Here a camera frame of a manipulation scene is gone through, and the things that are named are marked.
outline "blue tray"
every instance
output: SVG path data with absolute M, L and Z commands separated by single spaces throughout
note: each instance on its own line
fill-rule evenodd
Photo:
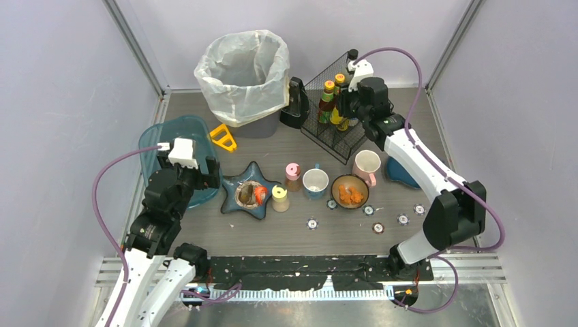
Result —
M 159 142 L 170 142 L 178 137 L 192 138 L 196 141 L 195 159 L 197 159 L 201 172 L 205 174 L 208 173 L 207 163 L 204 160 L 205 157 L 213 156 L 217 160 L 219 158 L 213 148 L 207 125 L 199 116 L 181 116 L 177 119 L 149 127 L 140 136 L 138 148 L 142 149 L 148 146 L 154 146 Z M 157 161 L 157 151 L 141 153 L 140 165 L 142 167 L 142 177 L 145 181 L 144 184 L 148 185 L 149 176 L 153 172 L 161 169 Z M 223 173 L 221 170 L 219 170 L 219 175 L 221 176 L 222 184 Z M 217 195 L 218 192 L 219 189 L 203 189 L 202 191 L 195 190 L 195 193 L 189 202 L 189 208 L 194 208 L 199 204 L 209 201 Z

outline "star-shaped plate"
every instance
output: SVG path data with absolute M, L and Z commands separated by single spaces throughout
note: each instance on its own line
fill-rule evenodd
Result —
M 259 165 L 251 161 L 244 172 L 236 176 L 223 176 L 223 188 L 227 192 L 227 198 L 221 206 L 221 213 L 231 213 L 233 211 L 245 211 L 251 216 L 262 220 L 267 213 L 267 202 L 271 199 L 271 190 L 275 185 L 281 185 L 280 182 L 270 181 L 263 177 Z M 243 201 L 242 190 L 245 187 L 265 186 L 267 195 L 263 200 L 263 205 L 259 206 L 255 202 L 253 192 L 245 192 Z

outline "black wire rack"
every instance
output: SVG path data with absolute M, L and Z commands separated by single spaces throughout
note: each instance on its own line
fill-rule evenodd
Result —
M 321 146 L 325 151 L 334 156 L 342 164 L 367 140 L 360 123 L 349 126 L 345 131 L 339 131 L 337 126 L 318 122 L 319 99 L 323 94 L 324 83 L 334 80 L 335 75 L 342 73 L 347 64 L 347 52 L 333 62 L 321 74 L 305 85 L 305 92 L 309 98 L 309 116 L 301 126 L 301 133 Z

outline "white wall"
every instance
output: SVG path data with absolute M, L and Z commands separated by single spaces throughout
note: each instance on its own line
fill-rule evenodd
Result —
M 117 0 L 155 73 L 171 89 L 195 89 L 194 68 L 227 33 L 269 29 L 289 45 L 291 76 L 309 81 L 350 48 L 397 46 L 416 56 L 429 80 L 469 1 Z M 390 87 L 417 85 L 401 54 L 371 58 Z
M 100 0 L 3 1 L 0 10 L 0 326 L 84 326 L 105 255 L 94 176 L 137 147 L 157 96 Z M 102 180 L 120 237 L 138 159 Z
M 458 170 L 504 220 L 523 326 L 578 319 L 577 18 L 574 0 L 486 1 L 433 91 Z

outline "brown bowl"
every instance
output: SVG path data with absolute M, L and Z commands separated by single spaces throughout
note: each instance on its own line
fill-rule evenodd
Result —
M 357 204 L 344 204 L 341 203 L 341 199 L 339 199 L 339 186 L 343 185 L 346 189 L 353 186 L 359 193 L 363 195 L 363 200 Z M 367 202 L 369 198 L 369 187 L 365 184 L 365 181 L 355 175 L 341 175 L 337 177 L 333 184 L 331 185 L 331 197 L 335 200 L 335 202 L 342 208 L 346 209 L 357 209 L 361 208 Z

